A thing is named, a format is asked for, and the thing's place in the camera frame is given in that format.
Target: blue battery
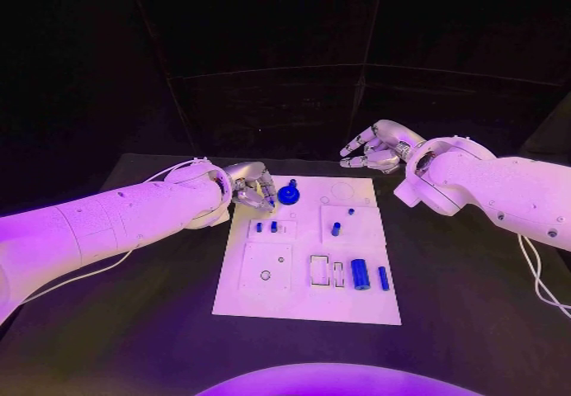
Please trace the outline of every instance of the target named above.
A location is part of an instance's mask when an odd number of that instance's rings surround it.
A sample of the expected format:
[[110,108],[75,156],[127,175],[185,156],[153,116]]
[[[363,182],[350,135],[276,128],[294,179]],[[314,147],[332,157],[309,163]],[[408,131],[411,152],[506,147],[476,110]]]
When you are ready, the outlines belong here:
[[387,277],[387,270],[384,266],[378,268],[378,274],[381,276],[381,287],[384,288],[384,291],[389,289],[389,278]]
[[366,263],[362,258],[350,261],[350,270],[353,272],[353,285],[358,290],[371,288],[369,273],[366,272]]
[[333,224],[333,229],[330,230],[330,234],[336,237],[336,236],[339,236],[340,231],[342,231],[342,224],[340,223],[335,223]]

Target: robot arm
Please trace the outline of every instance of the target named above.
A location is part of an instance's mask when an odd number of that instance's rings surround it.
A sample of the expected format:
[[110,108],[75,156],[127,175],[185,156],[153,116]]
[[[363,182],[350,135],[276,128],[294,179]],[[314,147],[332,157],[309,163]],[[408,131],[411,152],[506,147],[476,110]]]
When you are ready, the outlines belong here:
[[182,229],[222,223],[231,201],[271,211],[274,199],[263,163],[222,170],[205,159],[173,167],[164,181],[0,218],[0,324],[30,293],[65,273]]
[[381,120],[342,150],[362,144],[362,157],[343,167],[385,173],[407,162],[397,197],[412,207],[423,201],[443,215],[476,205],[492,222],[531,239],[571,251],[571,168],[525,158],[496,158],[469,138],[423,138],[397,122]]

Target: dark table surface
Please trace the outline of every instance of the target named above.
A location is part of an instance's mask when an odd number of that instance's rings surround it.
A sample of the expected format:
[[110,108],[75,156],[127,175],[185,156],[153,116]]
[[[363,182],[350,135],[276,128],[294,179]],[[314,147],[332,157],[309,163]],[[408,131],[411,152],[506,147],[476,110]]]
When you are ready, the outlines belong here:
[[[126,154],[102,190],[185,159]],[[483,394],[571,394],[571,322],[535,296],[515,235],[472,206],[453,217],[408,208],[392,195],[401,174],[264,162],[274,174],[374,179],[402,326],[213,316],[226,222],[183,230],[25,305],[0,341],[0,393],[193,394],[270,366],[343,362]],[[568,302],[571,274],[536,245],[545,282]]]

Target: white board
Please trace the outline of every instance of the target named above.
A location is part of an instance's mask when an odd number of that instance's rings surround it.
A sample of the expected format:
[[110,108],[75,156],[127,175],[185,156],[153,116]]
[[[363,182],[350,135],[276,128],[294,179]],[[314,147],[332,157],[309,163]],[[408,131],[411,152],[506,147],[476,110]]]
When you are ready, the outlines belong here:
[[[301,195],[294,205],[277,204],[271,214],[235,207],[212,313],[400,325],[372,180],[274,176],[277,189],[293,178]],[[335,222],[342,225],[338,236],[330,233]],[[368,290],[353,285],[350,261],[358,258],[366,262]]]

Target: wire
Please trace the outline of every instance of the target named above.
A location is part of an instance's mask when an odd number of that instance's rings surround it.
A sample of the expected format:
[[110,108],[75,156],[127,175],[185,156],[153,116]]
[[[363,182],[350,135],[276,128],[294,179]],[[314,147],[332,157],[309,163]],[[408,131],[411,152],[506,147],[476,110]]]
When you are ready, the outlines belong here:
[[[522,239],[526,240],[526,243],[529,245],[529,247],[532,248],[534,254],[535,254],[535,261],[538,262],[538,269],[535,270],[534,268],[534,264],[532,264],[532,260],[529,259],[529,256],[526,254],[526,249],[524,248],[524,242]],[[538,295],[541,301],[544,301],[545,303],[554,305],[555,307],[560,308],[561,312],[571,318],[571,313],[568,312],[568,309],[571,309],[571,305],[565,305],[562,303],[560,303],[560,300],[555,298],[554,294],[551,293],[548,287],[545,286],[542,280],[541,280],[541,257],[539,257],[539,253],[535,249],[535,246],[532,244],[532,241],[529,241],[528,237],[522,237],[518,234],[518,241],[521,243],[521,251],[524,252],[524,256],[526,258],[526,264],[529,265],[529,269],[532,270],[532,274],[534,274],[534,278],[535,278],[535,294]],[[547,292],[547,295],[551,297],[551,300],[547,299],[542,295],[541,295],[541,291],[539,291],[539,286],[544,289],[544,291]]]
[[[193,162],[195,159],[185,161],[183,163],[177,163],[176,165],[173,165],[172,167],[169,167],[167,169],[163,169],[156,175],[150,176],[143,182],[149,183],[156,177],[159,177],[162,174],[164,174],[166,172],[173,171],[175,169],[179,169],[179,167],[182,167],[183,165],[186,165],[188,163]],[[78,281],[79,279],[87,278],[88,276],[97,275],[101,272],[111,270],[127,258],[128,255],[133,253],[133,250],[130,250],[126,255],[120,258],[120,260],[110,265],[108,267],[102,268],[101,270],[97,270],[94,272],[89,272],[88,274],[84,274],[81,276],[77,276],[75,278],[68,279],[66,281],[64,281],[62,283],[59,283],[58,285],[55,285],[53,287],[51,287],[48,290],[42,291],[42,293],[38,293],[36,295],[33,295],[32,297],[29,297],[22,303],[20,305],[25,305],[26,303],[29,303],[32,300],[35,300],[38,297],[40,297],[42,295],[45,295],[46,293],[49,293],[51,291],[53,291],[58,287],[66,285],[68,283],[72,283],[74,281]]]

